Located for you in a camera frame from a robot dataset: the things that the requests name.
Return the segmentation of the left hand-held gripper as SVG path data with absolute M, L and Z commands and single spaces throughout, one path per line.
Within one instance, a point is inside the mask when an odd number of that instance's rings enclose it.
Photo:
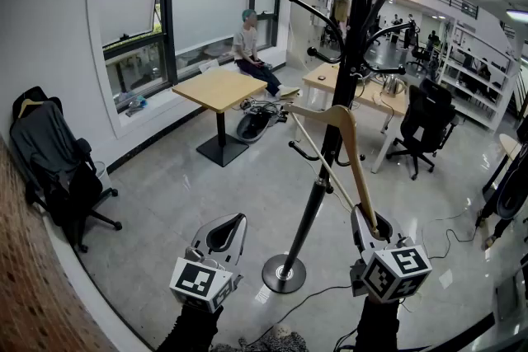
M 198 230 L 192 246 L 177 258 L 169 283 L 182 305 L 214 314 L 237 289 L 243 276 L 236 264 L 243 253 L 247 228 L 244 214 L 229 214 Z

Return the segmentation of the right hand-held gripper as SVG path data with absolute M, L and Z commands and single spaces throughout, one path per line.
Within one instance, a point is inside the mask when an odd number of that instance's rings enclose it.
M 370 221 L 361 206 L 355 205 L 351 212 L 353 241 L 361 255 L 350 271 L 352 294 L 371 294 L 381 303 L 413 296 L 432 272 L 431 262 L 392 215 L 375 211 L 375 217 L 378 247 L 370 244 Z

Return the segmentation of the black coat rack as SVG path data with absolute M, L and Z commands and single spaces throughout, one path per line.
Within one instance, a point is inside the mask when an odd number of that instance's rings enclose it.
M 372 0 L 352 0 L 351 15 L 347 22 L 344 46 L 338 60 L 337 90 L 333 95 L 334 105 L 348 107 L 353 102 L 356 86 L 364 62 L 365 35 L 370 26 L 367 14 Z M 320 209 L 330 183 L 330 173 L 322 168 L 310 192 L 303 217 L 288 254 L 273 256 L 262 269 L 264 284 L 274 293 L 293 293 L 300 289 L 306 280 L 306 268 L 298 258 L 309 230 Z

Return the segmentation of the light wooden hanger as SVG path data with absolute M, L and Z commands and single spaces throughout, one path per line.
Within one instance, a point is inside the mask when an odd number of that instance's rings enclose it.
M 351 168 L 351 173 L 354 177 L 356 189 L 361 200 L 361 213 L 363 214 L 365 220 L 368 223 L 368 227 L 370 232 L 372 233 L 372 236 L 376 239 L 382 240 L 383 238 L 381 237 L 380 230 L 378 229 L 378 220 L 370 200 L 370 194 L 367 188 L 364 173 L 361 167 L 361 160 L 359 158 L 357 150 L 356 120 L 352 111 L 347 107 L 340 105 L 332 106 L 322 111 L 315 111 L 292 103 L 286 104 L 285 110 L 288 111 L 289 114 L 292 116 L 301 134 L 304 136 L 310 147 L 313 149 L 318 159 L 322 162 L 323 167 L 330 175 L 332 181 L 335 183 L 335 186 L 342 193 L 343 198 L 350 205 L 351 209 L 353 209 L 354 204 L 352 203 L 350 195 L 348 194 L 347 190 L 344 188 L 343 184 L 333 171 L 331 165 L 324 158 L 320 149 L 316 146 L 315 142 L 310 137 L 304 125 L 299 121 L 298 116 L 300 115 L 304 118 L 317 120 L 339 131 L 339 137 L 342 139 L 342 144 L 346 149 L 346 153 L 349 159 L 348 166 Z

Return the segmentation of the person's right forearm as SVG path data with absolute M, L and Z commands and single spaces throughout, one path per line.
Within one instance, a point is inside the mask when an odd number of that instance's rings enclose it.
M 355 352 L 398 352 L 398 302 L 381 303 L 368 295 L 357 327 Z

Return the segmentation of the person's left forearm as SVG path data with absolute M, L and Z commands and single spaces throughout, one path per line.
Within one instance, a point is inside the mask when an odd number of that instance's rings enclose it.
M 224 307 L 214 313 L 183 305 L 171 332 L 156 352 L 209 352 Z

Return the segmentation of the white shelving rack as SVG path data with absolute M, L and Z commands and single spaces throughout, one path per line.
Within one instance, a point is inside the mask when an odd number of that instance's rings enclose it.
M 437 82 L 451 93 L 458 113 L 496 131 L 520 71 L 512 54 L 457 21 L 440 54 Z

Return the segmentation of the wooden hanger under grey garment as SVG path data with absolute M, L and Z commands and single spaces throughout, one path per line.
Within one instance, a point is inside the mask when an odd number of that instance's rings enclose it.
M 28 107 L 38 107 L 43 104 L 43 101 L 33 101 L 32 99 L 25 99 L 21 103 L 20 112 L 17 116 L 18 119 L 22 118 L 24 116 L 24 113 Z

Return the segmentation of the person's patterned clothing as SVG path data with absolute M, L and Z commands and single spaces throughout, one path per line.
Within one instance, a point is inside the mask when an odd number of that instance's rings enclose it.
M 275 324 L 258 339 L 240 337 L 236 345 L 217 343 L 210 352 L 309 352 L 305 339 L 286 324 Z

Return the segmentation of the grey shell casing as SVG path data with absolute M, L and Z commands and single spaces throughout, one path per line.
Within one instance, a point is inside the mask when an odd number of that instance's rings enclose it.
M 238 123 L 234 137 L 245 143 L 255 143 L 266 130 L 277 123 L 285 123 L 287 117 L 266 111 L 246 114 Z

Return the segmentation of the black mesh office chair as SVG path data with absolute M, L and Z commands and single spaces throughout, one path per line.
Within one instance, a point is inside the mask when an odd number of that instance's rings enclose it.
M 396 137 L 393 146 L 403 146 L 403 150 L 394 150 L 386 154 L 386 158 L 409 156 L 412 158 L 413 174 L 411 179 L 417 179 L 418 160 L 425 162 L 432 173 L 435 164 L 427 154 L 436 156 L 442 150 L 453 129 L 459 124 L 455 106 L 452 103 L 451 92 L 433 82 L 429 78 L 422 80 L 420 85 L 409 87 L 409 103 L 400 125 L 401 137 Z

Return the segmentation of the steel electric kettle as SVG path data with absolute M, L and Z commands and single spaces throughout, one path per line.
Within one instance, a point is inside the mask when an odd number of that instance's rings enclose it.
M 405 92 L 406 85 L 405 82 L 396 75 L 390 74 L 384 77 L 382 90 L 385 95 L 396 97 Z

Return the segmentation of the black office chair with clothes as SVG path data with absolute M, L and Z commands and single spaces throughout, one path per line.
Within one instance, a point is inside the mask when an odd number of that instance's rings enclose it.
M 63 113 L 61 100 L 48 97 L 41 87 L 32 87 L 23 92 L 12 104 L 12 125 L 18 120 L 21 103 L 25 99 L 33 101 L 52 101 Z M 36 107 L 28 107 L 24 116 L 29 115 Z M 122 229 L 122 224 L 96 211 L 96 207 L 108 197 L 116 197 L 119 191 L 111 186 L 105 188 L 97 173 L 96 163 L 92 160 L 92 147 L 84 138 L 77 138 L 81 163 L 68 181 L 53 184 L 48 190 L 40 191 L 24 172 L 21 160 L 10 135 L 11 145 L 14 147 L 16 159 L 21 165 L 21 171 L 26 178 L 26 201 L 28 204 L 38 204 L 47 212 L 53 223 L 62 228 L 71 246 L 81 252 L 87 252 L 88 247 L 83 243 L 86 221 L 92 217 L 112 226 L 116 231 Z

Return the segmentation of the long wooden desk white legs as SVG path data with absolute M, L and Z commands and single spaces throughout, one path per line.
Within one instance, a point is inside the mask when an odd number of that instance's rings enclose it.
M 306 88 L 304 96 L 306 106 L 310 104 L 312 91 L 320 90 L 323 93 L 323 108 L 327 108 L 328 98 L 333 96 L 335 92 L 337 73 L 337 65 L 323 63 L 303 76 L 303 83 Z M 379 83 L 367 82 L 356 89 L 354 102 L 385 114 L 385 121 L 381 129 L 381 133 L 385 135 L 385 141 L 371 168 L 371 172 L 375 174 L 385 160 L 389 147 L 400 135 L 400 125 L 408 107 L 407 88 L 404 87 L 395 96 L 390 96 L 383 91 Z

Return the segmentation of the round light wooden table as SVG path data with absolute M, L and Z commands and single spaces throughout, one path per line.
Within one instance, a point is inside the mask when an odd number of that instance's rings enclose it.
M 502 159 L 499 162 L 496 170 L 492 173 L 486 184 L 482 188 L 483 196 L 486 197 L 488 192 L 492 189 L 493 184 L 496 179 L 499 177 L 501 172 L 506 168 L 509 162 L 513 162 L 516 158 L 516 155 L 521 150 L 521 144 L 511 136 L 507 134 L 499 135 L 499 143 L 502 148 Z

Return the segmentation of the grey garment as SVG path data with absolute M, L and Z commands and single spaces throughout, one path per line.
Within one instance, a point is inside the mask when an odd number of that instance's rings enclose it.
M 52 101 L 16 120 L 10 135 L 24 172 L 40 191 L 68 181 L 82 161 L 77 140 Z

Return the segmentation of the square wooden pedestal table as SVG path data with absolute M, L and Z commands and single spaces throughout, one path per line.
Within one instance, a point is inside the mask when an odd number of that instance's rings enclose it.
M 224 113 L 265 87 L 263 81 L 222 68 L 207 71 L 174 86 L 172 91 L 177 95 L 215 113 L 217 134 L 196 151 L 220 167 L 226 167 L 246 151 L 246 143 L 226 134 Z

